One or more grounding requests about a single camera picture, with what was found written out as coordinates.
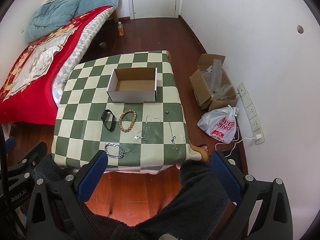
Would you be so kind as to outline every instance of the open cardboard box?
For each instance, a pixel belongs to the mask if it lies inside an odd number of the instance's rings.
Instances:
[[[236,99],[236,92],[234,88],[230,88],[228,92],[225,93],[223,97],[231,96],[230,99],[227,100],[211,100],[211,94],[209,88],[201,74],[201,71],[206,70],[209,66],[212,65],[214,59],[220,59],[222,64],[225,60],[226,56],[216,55],[216,54],[202,54],[198,61],[198,69],[193,75],[190,77],[191,86],[193,92],[195,94],[196,100],[198,105],[201,107],[202,110],[208,109],[208,112],[218,109],[227,107],[228,105],[235,106],[237,103]],[[223,71],[222,73],[222,80],[221,85],[231,85],[231,82]]]
[[[116,68],[113,70],[107,94],[112,102],[155,102],[157,68]]]

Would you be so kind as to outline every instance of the blue padding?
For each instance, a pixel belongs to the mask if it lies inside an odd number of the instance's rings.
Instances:
[[[97,161],[92,165],[90,170],[84,176],[78,186],[78,203],[83,204],[88,201],[96,188],[101,176],[108,165],[108,156],[106,152],[101,153]]]
[[[239,204],[242,200],[242,193],[240,184],[237,182],[236,178],[233,176],[229,168],[220,159],[219,155],[214,152],[211,155],[210,164],[213,168],[214,173],[217,175],[220,183],[222,184],[224,190],[226,191],[229,199],[232,202]]]
[[[15,137],[10,137],[8,140],[5,141],[5,150],[10,152],[15,146],[17,145]]]

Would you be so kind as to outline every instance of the wall socket panel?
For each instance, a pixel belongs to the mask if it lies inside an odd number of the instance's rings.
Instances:
[[[247,112],[247,116],[249,118],[250,126],[251,126],[251,129],[252,129],[254,136],[256,136],[258,134],[261,134],[261,136],[262,136],[260,139],[255,140],[255,144],[258,145],[260,143],[263,143],[264,136],[263,136],[260,120],[258,118],[256,109],[254,108],[254,105],[252,103],[252,100],[250,98],[250,95],[249,95],[244,83],[240,84],[240,86],[238,87],[238,92],[240,94],[245,111]]]

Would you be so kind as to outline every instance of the checkered tablecloth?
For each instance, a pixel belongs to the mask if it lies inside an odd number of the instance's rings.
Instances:
[[[125,151],[132,150],[121,159],[110,158],[107,171],[144,171],[158,173],[185,160],[200,160],[201,154],[189,144],[187,125],[183,114],[167,51],[139,52],[100,58],[77,65],[63,92],[54,128],[52,153],[61,167],[79,169],[88,163],[106,142],[119,144]],[[113,69],[128,67],[156,67],[157,93],[155,103],[113,103],[106,93]],[[109,132],[101,121],[102,112],[110,109],[119,119],[123,111],[133,109],[137,120],[133,129],[124,133],[118,126]],[[171,131],[165,111],[169,111],[172,133],[179,152],[171,144]],[[148,140],[136,140],[146,117],[151,121]],[[127,114],[123,127],[129,127],[132,114]],[[110,154],[120,150],[108,147]]]

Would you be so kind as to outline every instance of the pendant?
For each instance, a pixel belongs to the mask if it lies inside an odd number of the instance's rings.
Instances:
[[[145,140],[145,141],[148,140],[148,138],[140,137],[140,136],[137,136],[137,135],[136,135],[134,138],[135,138],[136,140],[138,140],[138,139]]]

